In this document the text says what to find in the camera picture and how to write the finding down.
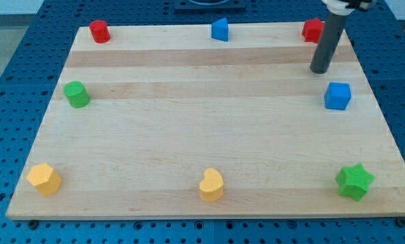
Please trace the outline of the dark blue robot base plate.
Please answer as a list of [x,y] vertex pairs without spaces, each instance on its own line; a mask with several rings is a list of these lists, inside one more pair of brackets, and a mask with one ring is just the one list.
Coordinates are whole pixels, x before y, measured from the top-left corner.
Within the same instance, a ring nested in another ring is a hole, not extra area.
[[244,11],[246,9],[245,0],[173,0],[173,2],[175,13],[216,12],[220,10]]

